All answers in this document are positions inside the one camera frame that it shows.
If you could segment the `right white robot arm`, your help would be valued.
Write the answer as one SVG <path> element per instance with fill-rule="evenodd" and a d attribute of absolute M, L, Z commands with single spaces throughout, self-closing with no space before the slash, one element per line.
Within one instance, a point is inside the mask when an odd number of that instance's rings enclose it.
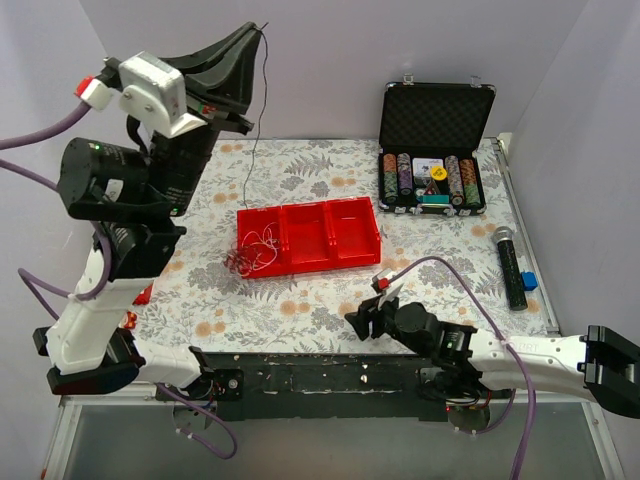
<path fill-rule="evenodd" d="M 425 307 L 374 297 L 345 316 L 361 340 L 388 335 L 449 373 L 464 397 L 481 391 L 560 393 L 599 404 L 616 415 L 639 416 L 639 347 L 614 330 L 591 325 L 559 338 L 513 336 L 440 321 Z"/>

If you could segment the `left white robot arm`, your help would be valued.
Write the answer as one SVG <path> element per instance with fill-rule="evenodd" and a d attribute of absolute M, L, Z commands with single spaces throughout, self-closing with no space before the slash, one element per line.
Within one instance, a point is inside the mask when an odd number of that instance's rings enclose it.
<path fill-rule="evenodd" d="M 93 225 L 85 270 L 54 324 L 34 332 L 51 362 L 56 395 L 100 395 L 135 382 L 205 398 L 215 372 L 196 347 L 136 338 L 122 323 L 162 273 L 186 230 L 184 215 L 222 132 L 246 134 L 262 29 L 246 23 L 195 53 L 109 57 L 78 96 L 101 109 L 112 93 L 126 113 L 131 147 L 87 138 L 66 146 L 57 193 L 68 215 Z"/>

